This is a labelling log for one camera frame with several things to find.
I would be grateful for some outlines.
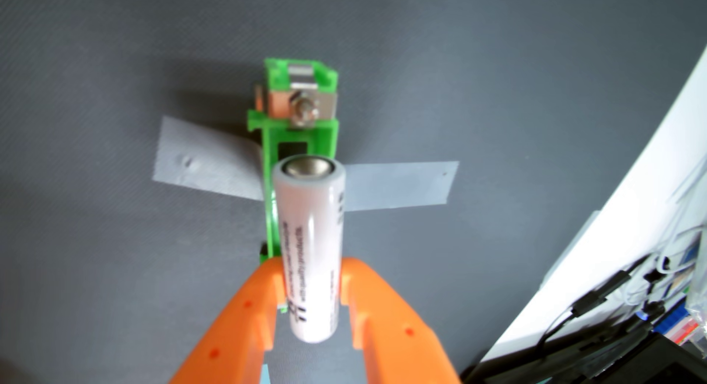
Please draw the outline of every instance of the white battery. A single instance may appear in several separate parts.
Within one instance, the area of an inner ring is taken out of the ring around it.
[[[290,326],[308,343],[322,342],[339,323],[344,166],[296,155],[272,172]]]

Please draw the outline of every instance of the black cable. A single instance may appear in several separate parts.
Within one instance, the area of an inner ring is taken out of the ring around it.
[[[650,254],[646,254],[645,256],[643,256],[643,257],[639,258],[638,260],[636,260],[636,262],[634,262],[634,263],[626,270],[626,273],[630,274],[631,272],[633,272],[636,268],[640,267],[641,264],[642,264],[643,262],[645,262],[646,259],[649,258],[649,257],[650,257]]]
[[[571,306],[572,315],[565,318],[565,320],[560,322],[560,324],[555,327],[552,327],[551,325],[551,327],[549,327],[548,330],[545,331],[542,337],[540,337],[540,341],[538,341],[537,345],[535,346],[535,353],[540,353],[542,351],[543,346],[545,345],[545,342],[555,333],[559,332],[560,329],[562,329],[564,325],[567,325],[569,321],[576,317],[580,317],[593,310],[597,306],[603,304],[609,294],[613,293],[616,289],[623,286],[625,282],[631,279],[631,275],[629,274],[636,268],[640,267],[641,264],[645,262],[648,257],[649,255],[639,258],[626,271],[621,270],[616,272],[598,289],[590,290],[589,292],[587,292],[587,294],[580,297],[579,300],[575,301]]]
[[[565,318],[562,322],[560,322],[559,325],[553,327],[553,328],[548,328],[548,330],[545,331],[545,333],[540,337],[540,341],[537,342],[537,345],[535,346],[535,353],[540,353],[542,352],[542,348],[545,345],[545,342],[552,337],[555,333],[559,332],[560,329],[562,329],[569,321],[574,319],[574,315],[570,315]]]

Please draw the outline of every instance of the white cable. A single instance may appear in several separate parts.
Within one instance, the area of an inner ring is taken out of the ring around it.
[[[682,211],[680,211],[680,218],[682,218],[682,216],[685,215],[685,211],[686,211],[686,210],[687,210],[686,208],[682,208]],[[685,235],[687,235],[687,234],[702,231],[702,225],[698,225],[698,226],[694,226],[694,227],[692,227],[692,228],[688,228],[688,229],[682,231],[681,233],[677,233],[677,234],[676,234],[675,232],[676,232],[676,229],[677,229],[677,225],[678,225],[679,222],[680,222],[680,218],[676,220],[676,224],[675,224],[675,226],[674,226],[674,228],[673,228],[673,234],[671,235],[671,238],[669,239],[669,241],[667,242],[667,244],[660,250],[660,253],[659,253],[659,255],[658,255],[658,262],[656,263],[655,268],[656,268],[656,269],[658,270],[658,272],[660,272],[661,274],[675,274],[676,272],[680,272],[680,271],[682,271],[682,270],[684,270],[684,269],[688,269],[688,268],[692,267],[692,266],[695,264],[695,262],[697,262],[697,259],[694,258],[694,259],[692,259],[692,260],[686,262],[685,264],[679,265],[677,268],[673,268],[673,269],[665,269],[665,268],[663,268],[663,267],[665,266],[665,259],[666,259],[666,258],[672,257],[672,256],[674,256],[674,255],[676,255],[676,254],[679,254],[679,253],[684,253],[684,252],[686,252],[686,251],[692,246],[692,243],[691,243],[691,244],[690,244],[689,246],[687,246],[684,250],[680,250],[680,251],[677,252],[677,253],[667,254],[665,251],[668,250],[669,247],[672,246],[672,245],[675,243],[676,240],[678,240],[679,238],[681,238],[681,237],[683,237],[683,236],[685,236]]]
[[[643,278],[643,275],[655,268],[656,257],[655,253],[650,253],[646,261],[631,272],[631,279],[622,286],[621,294],[623,302],[627,306],[638,306],[648,298],[646,291],[650,284]]]

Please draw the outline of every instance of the orange robotic claw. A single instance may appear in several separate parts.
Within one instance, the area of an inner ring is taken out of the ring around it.
[[[170,381],[258,384],[285,302],[281,257],[264,262],[235,294]],[[341,304],[349,306],[354,349],[369,384],[459,384],[435,333],[364,262],[341,262]]]

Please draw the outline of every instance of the lithium-ion battery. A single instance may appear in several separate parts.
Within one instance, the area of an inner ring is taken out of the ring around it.
[[[344,166],[296,155],[272,172],[290,326],[304,342],[322,342],[339,323]]]

